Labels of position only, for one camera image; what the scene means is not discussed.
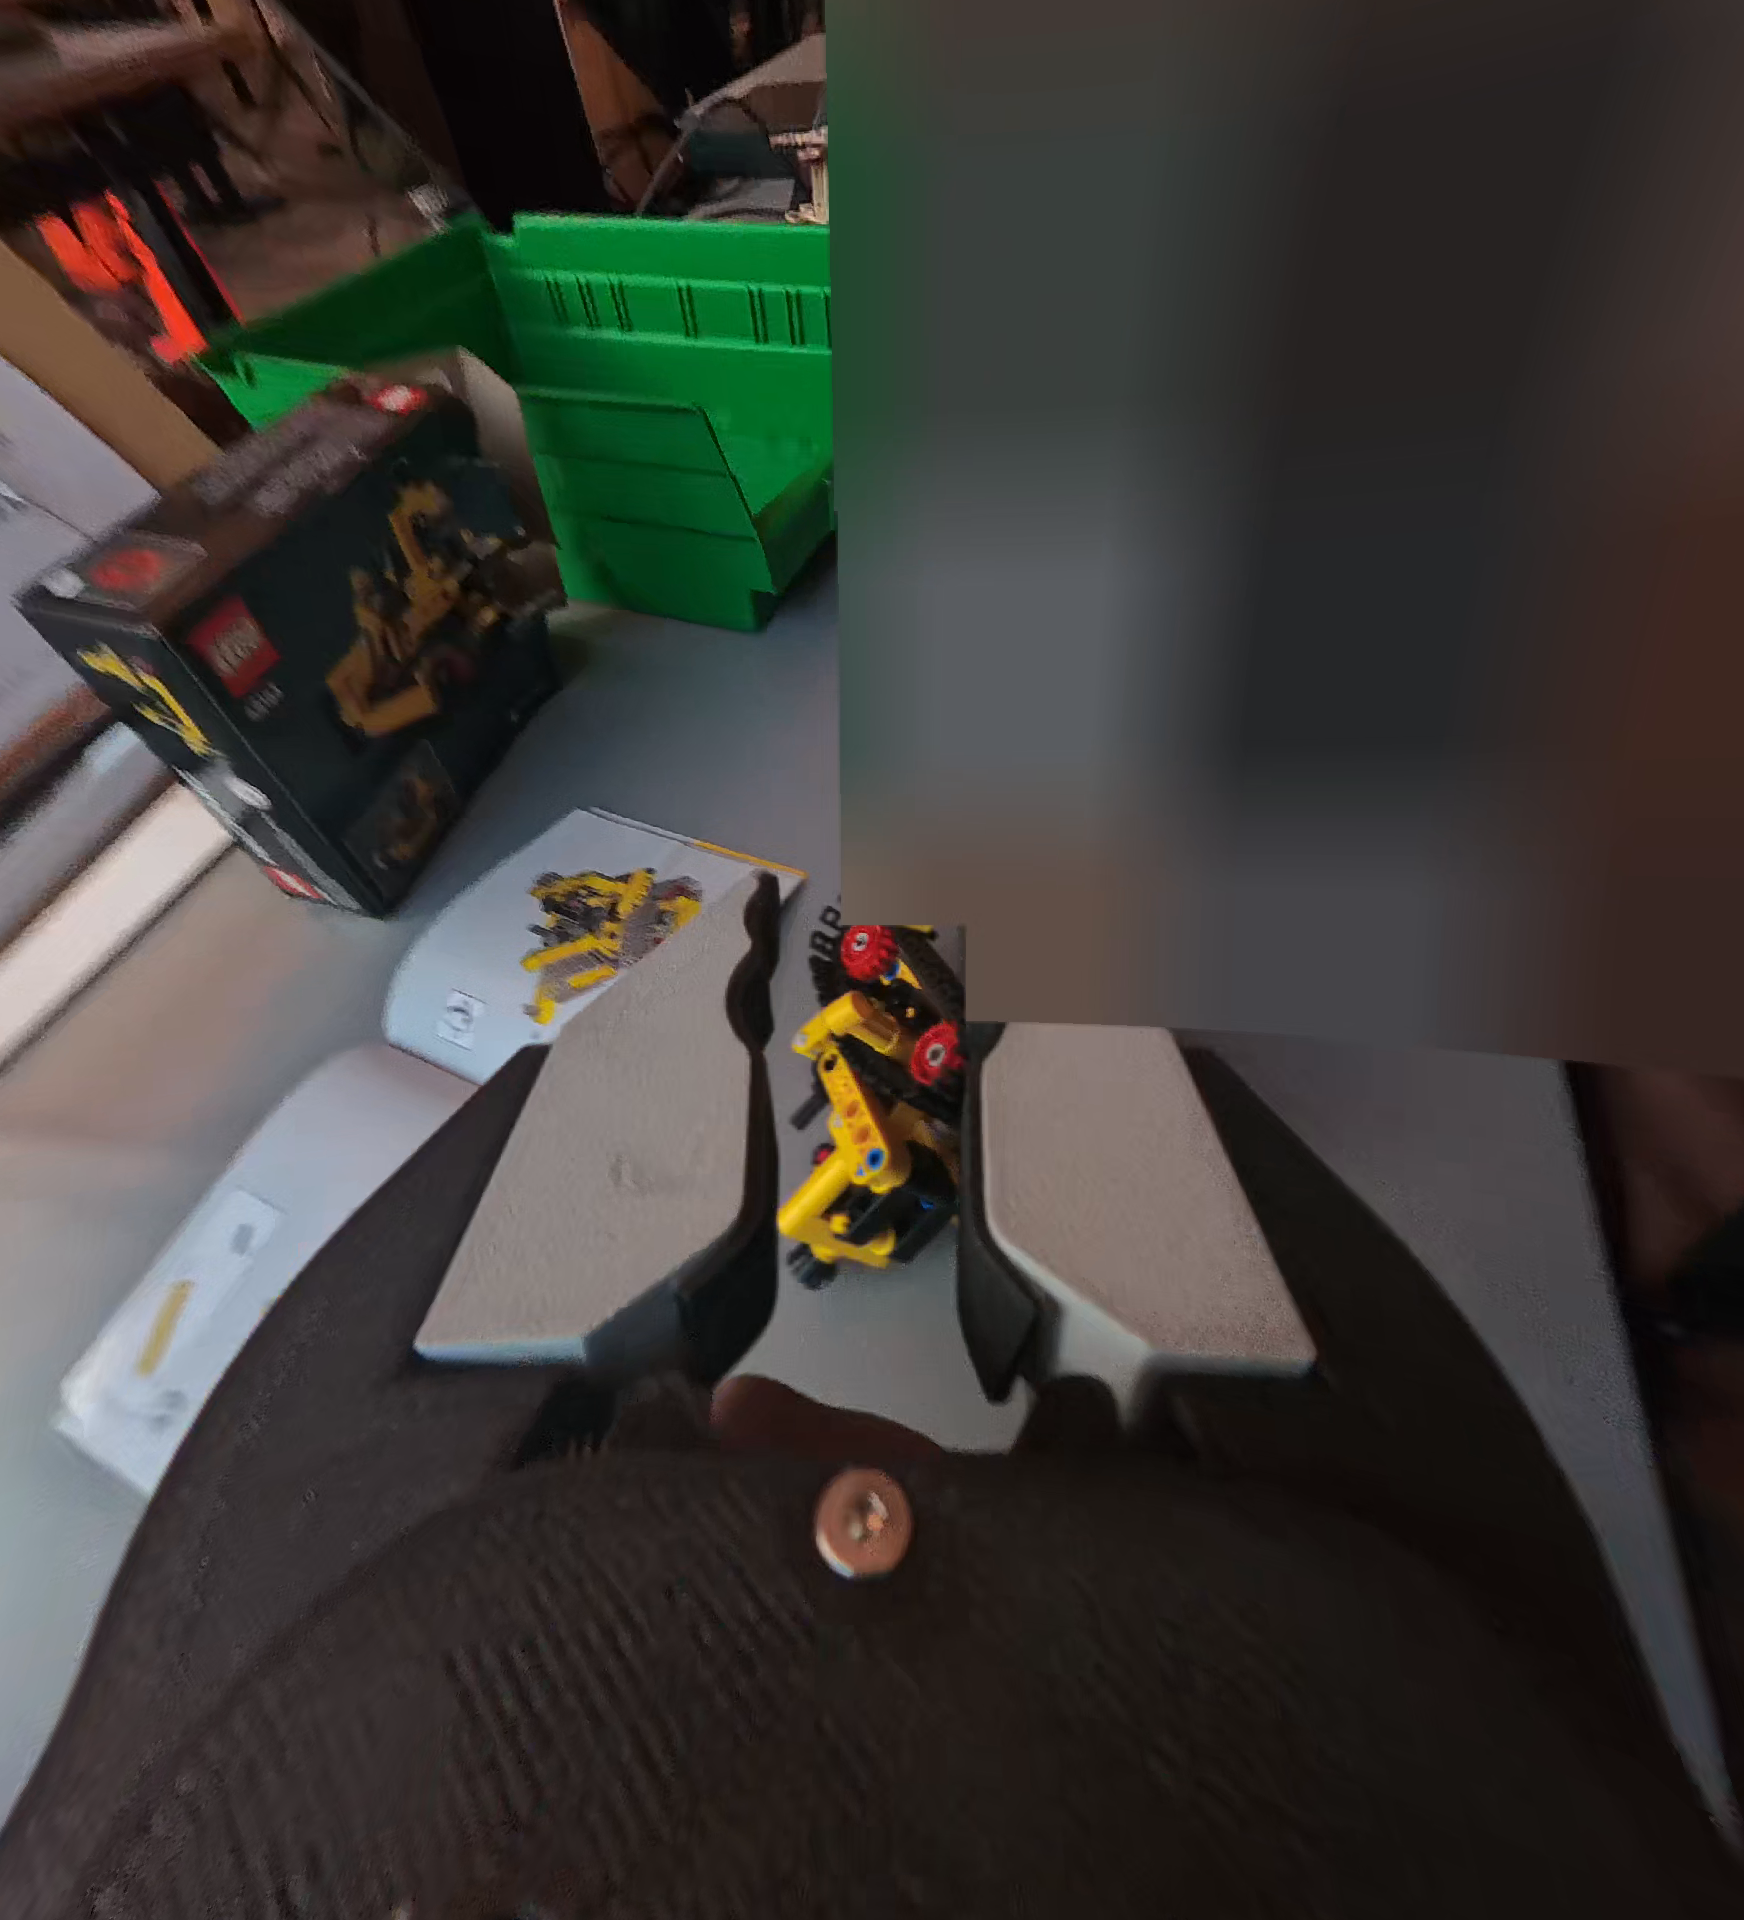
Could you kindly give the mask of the yellow black lego bulldozer model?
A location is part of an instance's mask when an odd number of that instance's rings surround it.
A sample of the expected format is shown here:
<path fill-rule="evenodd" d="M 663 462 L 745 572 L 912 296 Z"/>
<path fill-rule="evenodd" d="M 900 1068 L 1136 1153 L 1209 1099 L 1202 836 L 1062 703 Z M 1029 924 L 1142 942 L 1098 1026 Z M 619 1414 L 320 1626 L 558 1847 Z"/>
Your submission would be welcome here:
<path fill-rule="evenodd" d="M 777 1212 L 805 1290 L 917 1257 L 959 1196 L 964 985 L 937 929 L 844 924 L 809 957 L 815 1010 L 793 1036 L 812 1091 L 792 1117 L 812 1166 Z"/>

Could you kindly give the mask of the lego instruction booklet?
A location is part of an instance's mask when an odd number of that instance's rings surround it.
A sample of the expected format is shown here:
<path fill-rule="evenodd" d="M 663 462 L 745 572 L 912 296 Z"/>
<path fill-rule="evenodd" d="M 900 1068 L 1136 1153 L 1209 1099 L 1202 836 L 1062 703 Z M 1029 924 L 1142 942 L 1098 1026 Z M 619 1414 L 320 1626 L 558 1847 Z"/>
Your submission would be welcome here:
<path fill-rule="evenodd" d="M 462 889 L 415 938 L 380 1037 L 313 1068 L 265 1117 L 59 1384 L 51 1425 L 150 1495 L 304 1262 L 520 1048 L 556 1042 L 624 972 L 763 874 L 805 876 L 603 810 L 577 810 Z"/>

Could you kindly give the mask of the green storage bin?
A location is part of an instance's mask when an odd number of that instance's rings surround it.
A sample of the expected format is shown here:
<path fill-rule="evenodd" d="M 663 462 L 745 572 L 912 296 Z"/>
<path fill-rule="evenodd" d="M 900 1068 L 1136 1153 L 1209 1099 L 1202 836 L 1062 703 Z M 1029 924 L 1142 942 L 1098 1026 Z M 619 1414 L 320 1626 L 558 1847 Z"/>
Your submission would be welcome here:
<path fill-rule="evenodd" d="M 836 528 L 830 231 L 520 215 L 486 265 L 578 594 L 762 629 Z"/>
<path fill-rule="evenodd" d="M 494 281 L 494 234 L 474 217 L 262 319 L 231 323 L 192 357 L 250 428 L 281 419 L 350 371 L 459 347 L 517 374 Z"/>

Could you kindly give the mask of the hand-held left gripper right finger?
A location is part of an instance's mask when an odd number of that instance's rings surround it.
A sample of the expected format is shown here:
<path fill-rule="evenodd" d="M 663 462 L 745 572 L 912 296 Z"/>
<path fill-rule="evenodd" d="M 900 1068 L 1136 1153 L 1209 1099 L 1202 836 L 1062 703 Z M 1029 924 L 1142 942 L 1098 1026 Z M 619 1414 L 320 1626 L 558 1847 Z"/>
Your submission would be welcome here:
<path fill-rule="evenodd" d="M 1315 1337 L 1159 1026 L 974 1036 L 956 1318 L 981 1391 L 1097 1380 L 1145 1405 L 1188 1376 L 1298 1380 Z"/>

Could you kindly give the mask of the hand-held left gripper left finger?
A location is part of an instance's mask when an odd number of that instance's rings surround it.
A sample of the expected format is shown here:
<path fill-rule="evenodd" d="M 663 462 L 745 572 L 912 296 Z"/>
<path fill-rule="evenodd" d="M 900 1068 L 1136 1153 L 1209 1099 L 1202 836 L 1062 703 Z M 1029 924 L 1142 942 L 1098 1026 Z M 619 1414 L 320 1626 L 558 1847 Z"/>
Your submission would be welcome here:
<path fill-rule="evenodd" d="M 581 1010 L 520 1050 L 435 1128 L 464 1122 L 464 1169 L 424 1154 L 434 1234 L 411 1334 L 442 1368 L 556 1365 L 621 1386 L 711 1386 L 774 1308 L 777 1181 L 763 1062 L 781 888 L 742 877 Z"/>

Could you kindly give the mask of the dark lego set box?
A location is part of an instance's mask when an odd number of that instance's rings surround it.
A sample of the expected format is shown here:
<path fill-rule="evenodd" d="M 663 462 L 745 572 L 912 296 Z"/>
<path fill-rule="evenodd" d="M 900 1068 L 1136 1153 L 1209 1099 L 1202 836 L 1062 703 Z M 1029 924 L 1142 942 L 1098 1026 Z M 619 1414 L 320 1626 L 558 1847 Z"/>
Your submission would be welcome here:
<path fill-rule="evenodd" d="M 442 378 L 344 375 L 15 597 L 281 891 L 390 915 L 558 685 L 549 528 Z"/>

